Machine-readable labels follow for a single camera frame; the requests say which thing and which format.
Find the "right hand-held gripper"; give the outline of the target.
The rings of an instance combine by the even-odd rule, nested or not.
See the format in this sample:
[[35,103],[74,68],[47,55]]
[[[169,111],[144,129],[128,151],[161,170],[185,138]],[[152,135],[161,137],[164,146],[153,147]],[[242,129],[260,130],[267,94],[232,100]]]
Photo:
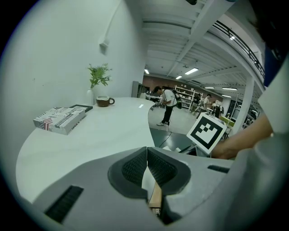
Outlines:
[[[222,120],[207,112],[202,112],[186,136],[206,156],[211,156],[213,149],[225,134],[226,129],[227,126]],[[188,146],[179,153],[196,155],[196,146]]]

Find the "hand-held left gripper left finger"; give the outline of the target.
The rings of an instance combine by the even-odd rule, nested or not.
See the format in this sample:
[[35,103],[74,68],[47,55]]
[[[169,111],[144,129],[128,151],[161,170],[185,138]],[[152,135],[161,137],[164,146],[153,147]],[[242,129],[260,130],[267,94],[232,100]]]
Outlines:
[[34,205],[66,231],[157,231],[142,188],[147,149],[86,162],[48,186]]

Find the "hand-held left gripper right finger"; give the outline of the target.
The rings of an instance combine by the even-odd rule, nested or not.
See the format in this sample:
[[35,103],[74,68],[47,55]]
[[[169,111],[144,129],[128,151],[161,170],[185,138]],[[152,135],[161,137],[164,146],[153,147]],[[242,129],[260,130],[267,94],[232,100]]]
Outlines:
[[162,191],[160,218],[175,222],[205,202],[233,161],[148,148],[148,168]]

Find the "person's right forearm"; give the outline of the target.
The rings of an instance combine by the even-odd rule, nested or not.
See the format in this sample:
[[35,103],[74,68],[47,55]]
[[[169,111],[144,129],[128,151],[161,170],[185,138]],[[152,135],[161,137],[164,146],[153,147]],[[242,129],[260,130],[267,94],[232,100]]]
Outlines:
[[212,150],[211,156],[218,159],[235,158],[244,149],[252,148],[254,145],[269,137],[273,129],[265,114],[259,116],[253,124],[235,135],[220,141]]

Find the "white curved desk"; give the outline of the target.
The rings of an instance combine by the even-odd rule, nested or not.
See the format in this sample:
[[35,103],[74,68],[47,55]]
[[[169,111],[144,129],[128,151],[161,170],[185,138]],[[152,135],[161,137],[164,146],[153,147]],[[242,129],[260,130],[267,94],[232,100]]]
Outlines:
[[152,147],[148,122],[152,105],[149,100],[121,97],[112,106],[94,106],[68,135],[36,128],[16,163],[20,196],[33,203],[45,188],[86,162]]

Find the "white storage shelf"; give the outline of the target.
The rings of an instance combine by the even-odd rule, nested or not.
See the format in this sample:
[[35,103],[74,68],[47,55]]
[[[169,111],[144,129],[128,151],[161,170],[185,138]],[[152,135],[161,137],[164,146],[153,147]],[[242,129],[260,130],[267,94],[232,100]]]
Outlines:
[[182,107],[187,109],[188,111],[191,109],[193,104],[193,99],[196,94],[200,95],[200,98],[203,97],[203,93],[196,92],[195,90],[189,90],[185,88],[178,87],[177,85],[174,87],[176,92],[180,95],[182,100]]

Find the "brown and cream mug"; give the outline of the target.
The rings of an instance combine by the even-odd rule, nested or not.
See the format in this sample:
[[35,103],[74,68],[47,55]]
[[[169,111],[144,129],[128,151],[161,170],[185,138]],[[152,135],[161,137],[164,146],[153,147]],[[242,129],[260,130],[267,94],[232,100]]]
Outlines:
[[108,107],[115,103],[115,99],[109,96],[97,96],[96,102],[99,107]]

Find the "grey cabinet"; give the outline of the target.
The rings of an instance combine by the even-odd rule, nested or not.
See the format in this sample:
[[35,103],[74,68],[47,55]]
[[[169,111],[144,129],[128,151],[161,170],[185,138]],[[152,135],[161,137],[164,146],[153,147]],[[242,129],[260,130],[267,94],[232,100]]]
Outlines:
[[140,98],[142,93],[145,93],[145,86],[138,81],[133,81],[131,97]]

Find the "book with printed cover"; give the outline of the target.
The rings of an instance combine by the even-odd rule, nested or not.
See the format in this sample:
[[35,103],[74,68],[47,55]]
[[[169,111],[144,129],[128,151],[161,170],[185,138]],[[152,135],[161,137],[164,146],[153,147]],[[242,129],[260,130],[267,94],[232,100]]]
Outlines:
[[33,122],[37,128],[68,135],[85,116],[83,109],[54,107],[37,116]]

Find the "white vase with green plant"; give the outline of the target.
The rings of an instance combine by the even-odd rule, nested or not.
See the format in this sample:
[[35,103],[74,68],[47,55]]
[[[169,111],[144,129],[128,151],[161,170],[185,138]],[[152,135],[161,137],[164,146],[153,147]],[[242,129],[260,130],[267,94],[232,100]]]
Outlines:
[[98,66],[92,66],[89,64],[87,68],[90,71],[90,88],[87,90],[87,97],[90,98],[91,105],[95,104],[95,95],[93,88],[99,84],[107,86],[108,82],[111,81],[111,75],[109,71],[112,71],[112,68],[108,67],[108,63],[104,63]]

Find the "black balcony railing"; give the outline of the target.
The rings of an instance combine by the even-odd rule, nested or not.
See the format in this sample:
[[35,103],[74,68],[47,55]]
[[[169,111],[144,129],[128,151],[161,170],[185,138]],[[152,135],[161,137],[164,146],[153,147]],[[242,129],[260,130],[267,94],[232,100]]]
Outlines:
[[253,51],[250,49],[250,47],[239,35],[237,35],[232,29],[230,29],[228,26],[218,20],[213,24],[213,27],[224,33],[231,41],[235,42],[239,47],[241,47],[241,49],[245,52],[245,54],[249,57],[257,70],[260,72],[262,78],[265,77],[265,70],[262,64],[253,53]]

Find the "person's navy blue shirt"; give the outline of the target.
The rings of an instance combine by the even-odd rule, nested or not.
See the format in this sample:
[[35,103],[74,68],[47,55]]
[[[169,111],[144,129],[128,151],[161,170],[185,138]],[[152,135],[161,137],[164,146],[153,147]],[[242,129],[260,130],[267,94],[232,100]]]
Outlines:
[[273,44],[265,47],[265,77],[264,86],[269,87],[272,80],[278,74],[286,56],[289,53],[289,43],[280,37]]

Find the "white wall junction box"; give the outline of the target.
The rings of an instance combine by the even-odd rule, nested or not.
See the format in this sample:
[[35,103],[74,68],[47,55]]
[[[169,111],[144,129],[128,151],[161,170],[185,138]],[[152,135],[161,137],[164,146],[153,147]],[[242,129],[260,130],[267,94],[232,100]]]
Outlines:
[[99,40],[99,47],[100,47],[100,52],[102,53],[102,54],[106,54],[106,52],[107,52],[107,49],[108,49],[108,47],[109,47],[109,43],[110,43],[110,41],[109,41],[109,39],[108,38],[101,38],[100,40]]

